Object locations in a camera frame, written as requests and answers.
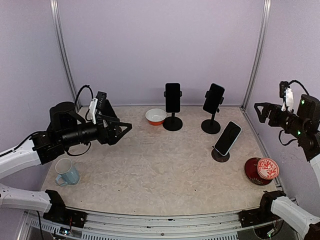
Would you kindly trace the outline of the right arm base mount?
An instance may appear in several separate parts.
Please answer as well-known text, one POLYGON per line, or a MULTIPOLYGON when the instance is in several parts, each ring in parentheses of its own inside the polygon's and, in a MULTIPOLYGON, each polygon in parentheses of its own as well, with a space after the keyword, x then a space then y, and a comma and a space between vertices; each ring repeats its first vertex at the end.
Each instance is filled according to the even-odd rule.
POLYGON ((271 192, 264 191, 258 208, 242 210, 238 213, 241 227, 246 228, 279 220, 280 217, 271 212, 272 202, 278 197, 286 196, 287 195, 280 190, 271 192))

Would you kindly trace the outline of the orange white bowl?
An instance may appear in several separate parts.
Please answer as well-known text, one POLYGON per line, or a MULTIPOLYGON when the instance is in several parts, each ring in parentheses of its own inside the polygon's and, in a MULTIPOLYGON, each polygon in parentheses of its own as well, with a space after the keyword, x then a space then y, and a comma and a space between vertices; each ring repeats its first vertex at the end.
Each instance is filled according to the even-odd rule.
POLYGON ((167 113, 160 108, 153 108, 145 113, 145 118, 152 126, 162 125, 167 117, 167 113))

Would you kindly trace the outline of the blue cased bottom phone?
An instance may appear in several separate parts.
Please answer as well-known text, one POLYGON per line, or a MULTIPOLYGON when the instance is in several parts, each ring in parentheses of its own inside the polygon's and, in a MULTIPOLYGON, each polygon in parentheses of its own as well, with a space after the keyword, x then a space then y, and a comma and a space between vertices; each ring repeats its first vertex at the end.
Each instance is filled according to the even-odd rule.
POLYGON ((220 155, 226 156, 238 139, 241 132, 242 128, 235 122, 230 121, 214 144, 214 148, 220 155))

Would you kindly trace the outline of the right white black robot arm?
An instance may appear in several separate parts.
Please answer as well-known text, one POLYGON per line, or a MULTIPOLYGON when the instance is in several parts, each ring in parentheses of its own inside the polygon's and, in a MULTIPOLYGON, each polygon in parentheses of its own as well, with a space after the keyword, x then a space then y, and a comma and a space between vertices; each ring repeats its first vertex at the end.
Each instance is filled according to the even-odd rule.
MULTIPOLYGON (((255 103, 254 109, 261 123, 269 119, 269 126, 281 127, 286 134, 297 139, 306 161, 319 180, 320 101, 313 96, 302 94, 296 113, 283 111, 280 105, 269 102, 255 103)), ((280 217, 304 240, 320 238, 320 218, 293 203, 282 191, 265 192, 255 213, 260 222, 268 221, 273 215, 280 217)))

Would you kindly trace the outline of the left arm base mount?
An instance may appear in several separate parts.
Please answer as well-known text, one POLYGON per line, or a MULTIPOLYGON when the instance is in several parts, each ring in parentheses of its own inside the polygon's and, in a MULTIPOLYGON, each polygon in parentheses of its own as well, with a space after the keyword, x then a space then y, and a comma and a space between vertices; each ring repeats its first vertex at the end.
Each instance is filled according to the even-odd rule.
POLYGON ((86 212, 67 208, 62 197, 55 190, 47 189, 45 193, 49 196, 51 207, 43 214, 44 219, 70 227, 84 228, 88 215, 86 212))

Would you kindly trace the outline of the black pole phone stand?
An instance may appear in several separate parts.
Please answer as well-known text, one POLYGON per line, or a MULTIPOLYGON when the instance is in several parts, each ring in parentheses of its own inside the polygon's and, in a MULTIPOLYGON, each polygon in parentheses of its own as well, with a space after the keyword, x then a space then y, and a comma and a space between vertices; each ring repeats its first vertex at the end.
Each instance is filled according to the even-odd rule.
POLYGON ((201 123, 201 129, 207 134, 214 135, 221 130, 221 125, 215 120, 216 114, 220 112, 219 106, 216 113, 211 115, 211 119, 206 119, 201 123))
POLYGON ((165 118, 162 126, 168 131, 175 132, 183 127, 183 122, 179 117, 176 117, 176 114, 173 112, 171 116, 165 118))

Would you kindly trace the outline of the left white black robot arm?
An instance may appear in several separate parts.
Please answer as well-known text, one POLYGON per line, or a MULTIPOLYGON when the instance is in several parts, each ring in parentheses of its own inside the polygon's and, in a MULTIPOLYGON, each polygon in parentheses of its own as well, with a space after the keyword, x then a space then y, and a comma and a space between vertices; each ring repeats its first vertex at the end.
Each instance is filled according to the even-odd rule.
MULTIPOLYGON (((85 120, 69 101, 52 107, 47 130, 30 134, 20 144, 0 154, 0 177, 3 179, 21 170, 45 165, 80 144, 98 141, 101 145, 115 145, 132 129, 132 124, 120 121, 109 103, 103 107, 90 107, 88 114, 90 119, 85 120)), ((50 212, 61 223, 70 218, 69 209, 54 190, 30 191, 2 184, 0 206, 50 212)))

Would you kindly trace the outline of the black teal phone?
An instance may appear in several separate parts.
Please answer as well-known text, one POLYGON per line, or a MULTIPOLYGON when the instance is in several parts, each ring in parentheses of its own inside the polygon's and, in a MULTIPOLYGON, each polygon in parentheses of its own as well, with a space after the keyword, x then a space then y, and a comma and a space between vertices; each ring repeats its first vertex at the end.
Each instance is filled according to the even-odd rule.
POLYGON ((181 110, 181 85, 179 83, 165 84, 165 111, 167 113, 179 113, 181 110))

